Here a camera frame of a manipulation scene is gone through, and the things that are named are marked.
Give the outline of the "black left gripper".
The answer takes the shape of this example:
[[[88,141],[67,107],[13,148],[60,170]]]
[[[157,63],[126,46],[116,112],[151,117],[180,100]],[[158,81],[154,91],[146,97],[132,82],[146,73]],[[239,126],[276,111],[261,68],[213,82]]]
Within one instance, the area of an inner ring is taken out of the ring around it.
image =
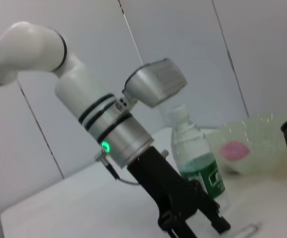
[[[196,238],[185,220],[200,210],[211,226],[223,234],[231,229],[230,223],[219,214],[220,205],[198,182],[182,178],[153,146],[127,166],[159,210],[158,225],[171,238]]]

